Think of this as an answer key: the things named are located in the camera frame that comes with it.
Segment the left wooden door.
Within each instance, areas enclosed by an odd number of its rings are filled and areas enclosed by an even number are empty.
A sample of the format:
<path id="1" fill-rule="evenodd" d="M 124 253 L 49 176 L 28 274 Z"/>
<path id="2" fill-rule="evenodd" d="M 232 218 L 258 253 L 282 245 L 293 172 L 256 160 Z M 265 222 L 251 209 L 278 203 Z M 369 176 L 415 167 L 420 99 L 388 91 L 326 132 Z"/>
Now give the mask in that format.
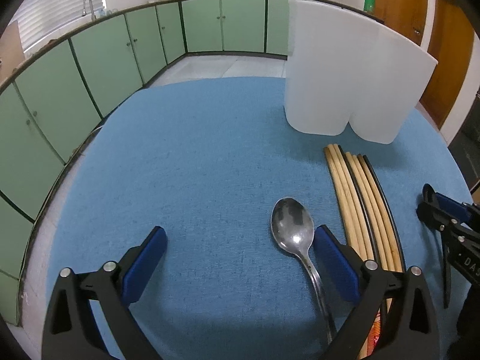
<path id="1" fill-rule="evenodd" d="M 390 29 L 422 43 L 428 0 L 375 0 L 373 14 Z"/>

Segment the black glass cabinet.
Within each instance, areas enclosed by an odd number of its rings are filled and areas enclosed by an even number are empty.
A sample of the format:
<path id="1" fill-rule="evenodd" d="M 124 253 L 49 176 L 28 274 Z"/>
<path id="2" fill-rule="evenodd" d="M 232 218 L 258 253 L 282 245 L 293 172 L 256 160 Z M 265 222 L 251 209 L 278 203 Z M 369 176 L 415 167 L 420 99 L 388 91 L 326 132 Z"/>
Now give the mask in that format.
<path id="1" fill-rule="evenodd" d="M 480 103 L 479 92 L 476 93 L 473 105 L 456 134 L 449 144 L 453 158 L 459 167 L 470 193 L 474 196 L 479 190 L 480 175 Z"/>

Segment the green lower kitchen cabinets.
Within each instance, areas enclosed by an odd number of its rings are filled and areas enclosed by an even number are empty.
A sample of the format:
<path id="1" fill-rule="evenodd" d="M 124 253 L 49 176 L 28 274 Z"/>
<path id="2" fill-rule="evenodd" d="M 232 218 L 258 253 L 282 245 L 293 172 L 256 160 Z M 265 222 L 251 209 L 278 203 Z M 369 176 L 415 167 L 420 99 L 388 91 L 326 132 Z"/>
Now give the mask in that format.
<path id="1" fill-rule="evenodd" d="M 61 36 L 1 83 L 1 316 L 20 321 L 35 223 L 61 174 L 112 111 L 186 55 L 287 55 L 289 0 L 171 0 Z"/>

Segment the black chopstick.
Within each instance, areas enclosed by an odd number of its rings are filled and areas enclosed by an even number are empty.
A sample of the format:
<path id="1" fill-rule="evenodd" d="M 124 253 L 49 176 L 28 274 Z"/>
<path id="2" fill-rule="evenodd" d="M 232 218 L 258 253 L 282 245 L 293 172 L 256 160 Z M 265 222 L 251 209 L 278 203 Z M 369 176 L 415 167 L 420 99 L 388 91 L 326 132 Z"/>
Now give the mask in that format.
<path id="1" fill-rule="evenodd" d="M 402 250 L 399 246 L 398 234 L 395 232 L 394 219 L 389 211 L 389 206 L 387 204 L 382 187 L 378 182 L 368 158 L 365 155 L 360 155 L 359 161 L 364 170 L 364 174 L 367 177 L 370 188 L 373 191 L 373 195 L 382 218 L 382 234 L 385 236 L 385 241 L 383 241 L 385 253 L 387 257 L 391 257 L 393 259 L 394 263 L 394 268 L 390 268 L 390 271 L 405 272 L 403 255 L 401 253 Z"/>

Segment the brown board with device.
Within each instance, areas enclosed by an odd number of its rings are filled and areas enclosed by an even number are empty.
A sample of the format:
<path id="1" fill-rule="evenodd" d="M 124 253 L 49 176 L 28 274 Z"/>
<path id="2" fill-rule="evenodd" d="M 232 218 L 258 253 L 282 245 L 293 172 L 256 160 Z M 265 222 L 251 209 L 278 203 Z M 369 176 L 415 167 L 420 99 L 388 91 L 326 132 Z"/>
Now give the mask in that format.
<path id="1" fill-rule="evenodd" d="M 24 60 L 18 21 L 11 22 L 0 40 L 0 82 L 4 82 Z"/>

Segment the wooden door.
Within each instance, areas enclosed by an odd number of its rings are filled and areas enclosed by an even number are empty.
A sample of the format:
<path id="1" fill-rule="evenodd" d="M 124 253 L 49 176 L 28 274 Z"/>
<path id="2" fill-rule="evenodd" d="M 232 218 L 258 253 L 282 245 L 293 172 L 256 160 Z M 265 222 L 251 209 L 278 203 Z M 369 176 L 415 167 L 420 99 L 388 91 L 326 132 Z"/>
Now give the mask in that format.
<path id="1" fill-rule="evenodd" d="M 422 43 L 428 0 L 375 0 L 373 14 L 390 29 Z"/>
<path id="2" fill-rule="evenodd" d="M 420 103 L 442 127 L 464 84 L 473 51 L 474 30 L 456 0 L 435 0 L 428 53 L 438 64 Z"/>

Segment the white twin utensil holder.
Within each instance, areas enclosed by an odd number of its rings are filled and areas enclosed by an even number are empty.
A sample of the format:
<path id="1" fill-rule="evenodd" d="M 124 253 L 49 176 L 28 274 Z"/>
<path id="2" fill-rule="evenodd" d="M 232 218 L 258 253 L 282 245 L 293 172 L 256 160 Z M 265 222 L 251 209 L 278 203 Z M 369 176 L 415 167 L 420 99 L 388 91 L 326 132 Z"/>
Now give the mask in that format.
<path id="1" fill-rule="evenodd" d="M 366 16 L 321 2 L 289 1 L 284 110 L 301 133 L 390 144 L 419 102 L 437 60 Z"/>

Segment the black plastic spoon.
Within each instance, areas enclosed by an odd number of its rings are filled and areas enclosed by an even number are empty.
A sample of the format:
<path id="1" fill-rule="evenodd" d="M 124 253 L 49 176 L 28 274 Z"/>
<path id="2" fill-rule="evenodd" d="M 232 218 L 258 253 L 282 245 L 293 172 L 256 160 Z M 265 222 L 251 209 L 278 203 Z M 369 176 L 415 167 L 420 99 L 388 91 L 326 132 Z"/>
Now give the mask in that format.
<path id="1" fill-rule="evenodd" d="M 451 300 L 451 268 L 448 261 L 448 246 L 442 243 L 442 284 L 443 284 L 443 308 L 447 309 Z"/>

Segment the right wooden door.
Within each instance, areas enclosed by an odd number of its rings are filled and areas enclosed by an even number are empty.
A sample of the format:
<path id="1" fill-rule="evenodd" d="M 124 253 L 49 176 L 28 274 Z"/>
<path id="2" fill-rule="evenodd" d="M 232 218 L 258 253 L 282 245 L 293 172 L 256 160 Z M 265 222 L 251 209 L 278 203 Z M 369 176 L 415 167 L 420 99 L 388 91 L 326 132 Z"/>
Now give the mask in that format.
<path id="1" fill-rule="evenodd" d="M 438 64 L 420 103 L 442 127 L 464 84 L 473 51 L 474 30 L 456 0 L 435 0 L 428 53 Z"/>

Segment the blue table mat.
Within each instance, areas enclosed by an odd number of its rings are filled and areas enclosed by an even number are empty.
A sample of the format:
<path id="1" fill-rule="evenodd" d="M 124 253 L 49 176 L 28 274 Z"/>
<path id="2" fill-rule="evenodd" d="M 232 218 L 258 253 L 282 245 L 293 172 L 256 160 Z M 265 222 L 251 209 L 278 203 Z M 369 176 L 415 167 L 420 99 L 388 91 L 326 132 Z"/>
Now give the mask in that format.
<path id="1" fill-rule="evenodd" d="M 194 80 L 144 89 L 106 121 L 66 198 L 46 286 L 61 269 L 99 269 L 164 228 L 168 248 L 131 307 L 164 359 L 316 359 L 325 328 L 299 261 L 274 242 L 276 201 L 293 197 L 343 239 L 324 149 L 368 156 L 408 266 L 425 273 L 440 349 L 456 339 L 469 283 L 453 272 L 443 306 L 441 245 L 416 217 L 424 184 L 470 192 L 442 137 L 412 111 L 391 144 L 294 130 L 281 78 Z"/>

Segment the red patterned chopstick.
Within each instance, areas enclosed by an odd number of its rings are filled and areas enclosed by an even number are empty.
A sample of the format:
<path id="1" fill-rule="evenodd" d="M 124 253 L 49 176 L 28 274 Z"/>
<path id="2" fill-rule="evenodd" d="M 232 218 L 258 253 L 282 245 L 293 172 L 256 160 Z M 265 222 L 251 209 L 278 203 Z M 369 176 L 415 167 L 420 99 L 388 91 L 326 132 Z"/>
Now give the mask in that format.
<path id="1" fill-rule="evenodd" d="M 371 244 L 376 245 L 379 264 L 387 271 L 395 270 L 395 259 L 392 256 L 382 211 L 374 193 L 374 186 L 368 179 L 367 168 L 360 163 L 357 156 L 350 152 L 346 152 L 346 160 L 352 168 L 355 181 L 360 187 L 361 197 L 366 205 L 370 227 L 373 230 L 373 235 L 370 237 Z"/>

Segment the light bamboo chopstick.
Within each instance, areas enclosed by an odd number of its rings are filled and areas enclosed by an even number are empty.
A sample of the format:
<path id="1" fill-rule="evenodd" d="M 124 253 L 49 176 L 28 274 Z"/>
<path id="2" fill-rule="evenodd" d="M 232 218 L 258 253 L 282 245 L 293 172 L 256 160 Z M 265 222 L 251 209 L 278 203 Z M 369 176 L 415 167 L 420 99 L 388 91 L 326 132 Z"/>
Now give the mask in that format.
<path id="1" fill-rule="evenodd" d="M 334 182 L 337 201 L 343 219 L 343 226 L 345 228 L 347 244 L 358 253 L 363 261 L 365 261 L 368 259 L 368 253 L 365 247 L 360 221 L 356 212 L 356 206 L 353 202 L 351 191 L 343 173 L 342 165 L 333 145 L 327 145 L 324 148 L 324 152 Z"/>

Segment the white window blind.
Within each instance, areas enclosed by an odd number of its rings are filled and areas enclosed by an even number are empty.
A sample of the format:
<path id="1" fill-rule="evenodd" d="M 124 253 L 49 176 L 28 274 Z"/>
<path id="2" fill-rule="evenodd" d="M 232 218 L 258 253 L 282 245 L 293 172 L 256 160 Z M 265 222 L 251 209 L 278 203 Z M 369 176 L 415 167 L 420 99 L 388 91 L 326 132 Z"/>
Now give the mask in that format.
<path id="1" fill-rule="evenodd" d="M 94 12 L 104 8 L 93 0 Z M 26 50 L 44 36 L 82 16 L 83 0 L 24 0 L 12 20 L 18 21 L 22 47 Z"/>

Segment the green thermos bottle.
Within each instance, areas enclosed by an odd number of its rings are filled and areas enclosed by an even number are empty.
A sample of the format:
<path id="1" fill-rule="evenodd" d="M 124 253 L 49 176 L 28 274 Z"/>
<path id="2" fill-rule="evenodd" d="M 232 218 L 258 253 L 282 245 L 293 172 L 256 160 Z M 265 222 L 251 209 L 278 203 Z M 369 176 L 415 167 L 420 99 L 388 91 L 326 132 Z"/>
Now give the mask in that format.
<path id="1" fill-rule="evenodd" d="M 370 14 L 374 13 L 375 0 L 364 0 L 364 11 Z"/>

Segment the metal spoon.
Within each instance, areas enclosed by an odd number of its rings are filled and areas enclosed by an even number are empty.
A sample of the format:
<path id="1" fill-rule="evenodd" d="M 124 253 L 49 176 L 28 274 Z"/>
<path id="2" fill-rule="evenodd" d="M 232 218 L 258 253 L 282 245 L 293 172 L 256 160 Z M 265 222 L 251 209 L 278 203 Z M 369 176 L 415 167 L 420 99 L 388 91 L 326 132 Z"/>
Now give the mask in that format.
<path id="1" fill-rule="evenodd" d="M 270 219 L 272 237 L 277 245 L 298 258 L 312 282 L 316 302 L 325 321 L 326 341 L 330 344 L 337 333 L 331 309 L 326 300 L 321 277 L 309 257 L 314 241 L 314 222 L 308 210 L 292 197 L 278 200 Z"/>

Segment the chrome sink faucet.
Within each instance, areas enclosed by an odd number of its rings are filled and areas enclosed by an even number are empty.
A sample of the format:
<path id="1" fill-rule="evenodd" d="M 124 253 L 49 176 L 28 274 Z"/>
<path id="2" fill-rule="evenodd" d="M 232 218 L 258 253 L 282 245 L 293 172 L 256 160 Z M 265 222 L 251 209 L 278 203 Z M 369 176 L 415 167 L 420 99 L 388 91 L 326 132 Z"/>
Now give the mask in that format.
<path id="1" fill-rule="evenodd" d="M 87 14 L 90 14 L 91 21 L 96 20 L 93 0 L 83 0 L 82 16 L 85 17 Z"/>

